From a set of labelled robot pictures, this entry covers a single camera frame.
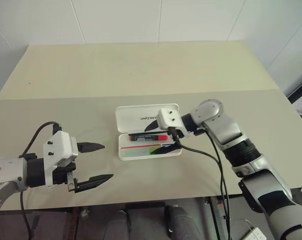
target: black marker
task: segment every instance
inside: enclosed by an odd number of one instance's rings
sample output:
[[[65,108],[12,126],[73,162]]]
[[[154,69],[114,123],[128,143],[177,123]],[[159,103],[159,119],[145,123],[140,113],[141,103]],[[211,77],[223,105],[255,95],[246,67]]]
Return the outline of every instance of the black marker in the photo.
[[[130,136],[131,141],[166,141],[169,137],[167,135],[136,135]]]

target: pen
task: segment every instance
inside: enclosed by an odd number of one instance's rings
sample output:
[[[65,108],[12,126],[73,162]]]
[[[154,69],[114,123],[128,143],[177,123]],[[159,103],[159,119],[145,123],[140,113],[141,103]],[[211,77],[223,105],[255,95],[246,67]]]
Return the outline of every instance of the pen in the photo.
[[[151,132],[151,131],[149,131],[149,132],[136,132],[136,133],[134,133],[134,134],[133,134],[133,133],[132,133],[132,134],[130,133],[129,136],[149,135],[149,134],[163,134],[163,133],[166,133],[166,132],[167,132],[167,131],[158,131],[158,132],[157,132],[157,131],[156,131],[156,132],[155,132],[155,131],[154,131],[154,132],[153,132],[153,131],[152,131],[152,132]]]
[[[131,141],[166,141],[169,137],[167,135],[135,135],[130,136]]]

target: white wall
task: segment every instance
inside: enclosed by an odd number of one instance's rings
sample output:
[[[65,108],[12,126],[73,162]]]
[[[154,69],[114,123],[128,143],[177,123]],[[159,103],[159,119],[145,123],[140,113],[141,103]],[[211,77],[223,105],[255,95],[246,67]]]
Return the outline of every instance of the white wall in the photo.
[[[0,0],[0,90],[29,44],[234,39],[284,93],[301,83],[302,0]]]

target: wire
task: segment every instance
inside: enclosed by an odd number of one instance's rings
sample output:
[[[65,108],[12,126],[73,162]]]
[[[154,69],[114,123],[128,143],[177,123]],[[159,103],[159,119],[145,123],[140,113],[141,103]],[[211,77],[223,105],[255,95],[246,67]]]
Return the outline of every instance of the wire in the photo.
[[[217,148],[216,148],[216,146],[215,146],[215,144],[213,142],[213,139],[211,138],[211,136],[209,134],[207,134],[207,135],[208,135],[208,137],[209,137],[209,139],[210,139],[210,141],[211,141],[211,143],[212,143],[212,145],[214,147],[215,153],[217,155],[217,159],[216,159],[216,157],[212,156],[211,154],[208,154],[207,152],[200,151],[200,150],[197,150],[197,149],[193,149],[193,148],[184,146],[183,144],[181,144],[181,142],[179,141],[179,138],[177,136],[173,136],[173,139],[175,140],[176,144],[178,146],[180,146],[181,148],[186,149],[188,151],[192,151],[194,153],[203,154],[203,155],[205,155],[205,156],[213,159],[216,162],[216,164],[218,165],[220,173],[221,173],[220,191],[221,191],[221,195],[222,195],[222,202],[223,202],[223,207],[224,207],[224,212],[225,212],[225,221],[226,221],[226,228],[227,228],[227,233],[228,233],[228,240],[230,240],[231,239],[231,234],[230,234],[229,196],[228,196],[228,193],[227,193],[227,188],[226,188],[225,179],[224,179],[224,175],[223,175],[222,162],[221,162],[221,159],[220,159],[220,155],[218,154]],[[224,191],[225,191],[225,195],[226,195],[226,205],[227,205],[227,207],[225,206],[224,193],[223,193],[222,184],[224,186]]]
[[[21,210],[22,210],[23,219],[24,219],[25,225],[27,227],[27,232],[29,234],[29,240],[31,240],[32,239],[32,231],[31,231],[29,221],[27,220],[26,214],[25,214],[24,203],[23,203],[23,191],[21,192],[21,195],[20,195],[20,202],[21,202]]]
[[[223,202],[223,207],[224,207],[224,212],[225,212],[225,221],[226,221],[226,229],[227,229],[227,234],[228,234],[228,239],[231,239],[231,229],[230,229],[230,203],[229,203],[229,194],[227,193],[227,187],[226,187],[226,183],[225,183],[225,179],[224,179],[224,174],[223,174],[223,167],[222,167],[222,161],[220,158],[220,155],[217,151],[216,145],[212,139],[212,137],[209,135],[209,133],[207,131],[205,131],[206,135],[209,137],[213,148],[215,150],[215,153],[217,155],[217,159],[219,161],[220,164],[220,171],[221,171],[221,180],[220,180],[220,190],[221,190],[221,195],[222,195],[222,202]],[[224,185],[224,191],[225,191],[225,197],[226,197],[226,205],[227,205],[227,211],[225,208],[225,202],[224,202],[224,194],[223,194],[223,189],[222,189],[222,183]]]
[[[246,226],[250,229],[250,232],[255,236],[255,238],[256,238],[257,240],[259,240],[259,238],[258,238],[257,235],[255,234],[255,232],[253,231],[253,230],[255,229],[255,226],[254,226],[248,219],[244,219],[244,221],[245,221]]]
[[[52,122],[52,121],[48,121],[46,123],[44,123],[43,125],[41,125],[35,132],[34,136],[32,137],[30,143],[27,145],[27,147],[25,148],[24,152],[22,153],[22,155],[25,155],[28,150],[31,148],[32,144],[34,143],[37,135],[40,133],[40,131],[48,126],[48,125],[52,125],[52,124],[57,124],[57,122]],[[20,202],[21,202],[21,210],[22,210],[22,215],[23,215],[23,219],[24,219],[24,222],[25,222],[25,225],[27,227],[27,232],[28,232],[28,235],[29,235],[29,240],[32,239],[32,231],[31,231],[31,227],[30,227],[30,224],[29,224],[29,221],[27,220],[27,217],[26,217],[26,213],[25,213],[25,209],[24,209],[24,202],[23,202],[23,191],[21,192],[21,195],[20,195]]]
[[[57,122],[55,122],[55,121],[54,121],[54,122],[48,121],[48,122],[44,123],[43,125],[41,125],[41,126],[36,130],[34,136],[32,137],[30,143],[29,143],[29,144],[27,145],[27,147],[25,148],[25,150],[24,150],[24,152],[22,153],[22,155],[26,154],[27,151],[31,148],[32,144],[34,143],[34,141],[35,141],[35,139],[37,138],[37,135],[40,133],[40,131],[41,131],[44,127],[46,127],[46,126],[48,126],[48,125],[52,125],[52,124],[57,124]]]

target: floor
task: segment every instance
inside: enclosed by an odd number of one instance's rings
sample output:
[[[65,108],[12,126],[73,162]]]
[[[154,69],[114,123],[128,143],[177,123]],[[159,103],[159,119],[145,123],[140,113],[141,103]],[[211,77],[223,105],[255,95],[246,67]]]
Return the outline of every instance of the floor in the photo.
[[[302,190],[292,190],[293,199],[302,205]],[[166,205],[179,205],[193,218],[204,240],[216,240],[216,231],[210,204],[207,198],[184,198],[166,200]],[[218,213],[215,215],[225,230],[223,207],[216,203]],[[76,240],[102,240],[106,224],[112,215],[125,208],[125,204],[111,204],[89,207],[88,215],[79,217]],[[129,210],[132,222],[131,240],[169,240],[164,224],[164,207],[141,208]],[[243,197],[230,199],[231,236],[241,240],[249,231],[245,219],[259,227],[268,240],[274,239],[263,214],[253,212]],[[34,232],[33,240],[68,239],[70,220],[69,212],[27,211],[27,217]],[[3,211],[0,214],[0,240],[25,240],[27,230],[19,211]]]

